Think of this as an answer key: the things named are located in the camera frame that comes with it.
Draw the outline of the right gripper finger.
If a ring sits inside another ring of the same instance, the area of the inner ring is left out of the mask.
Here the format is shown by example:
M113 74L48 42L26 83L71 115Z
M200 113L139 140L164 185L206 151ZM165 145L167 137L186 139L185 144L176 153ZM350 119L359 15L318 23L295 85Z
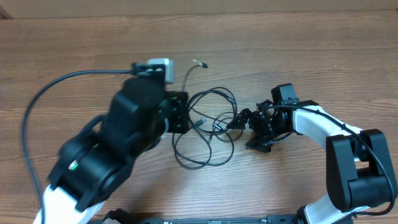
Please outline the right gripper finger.
M245 146L248 149L254 149L259 152L268 153L268 152L271 152L272 141L266 141L263 138L254 136L245 144Z
M249 108L243 109L233 120L227 124L227 129L246 129L246 124L252 116L252 111Z

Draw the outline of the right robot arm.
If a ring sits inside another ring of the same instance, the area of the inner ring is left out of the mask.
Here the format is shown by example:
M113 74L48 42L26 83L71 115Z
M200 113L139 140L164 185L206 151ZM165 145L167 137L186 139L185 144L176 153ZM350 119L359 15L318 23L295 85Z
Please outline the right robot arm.
M246 108L227 125L249 127L246 147L270 152L292 133L310 138L326 152L327 193L295 215L269 215L267 223L352 223L359 215L388 214L397 198L397 180L384 133L350 126L312 100L300 101L292 84L271 91L272 99Z

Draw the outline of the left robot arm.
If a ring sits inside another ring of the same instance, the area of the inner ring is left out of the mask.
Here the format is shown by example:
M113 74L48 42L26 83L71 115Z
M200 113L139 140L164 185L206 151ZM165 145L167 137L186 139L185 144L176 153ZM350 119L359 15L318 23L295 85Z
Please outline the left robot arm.
M130 78L109 111L59 151L35 223L88 223L131 175L136 159L165 133L188 131L188 93L157 78Z

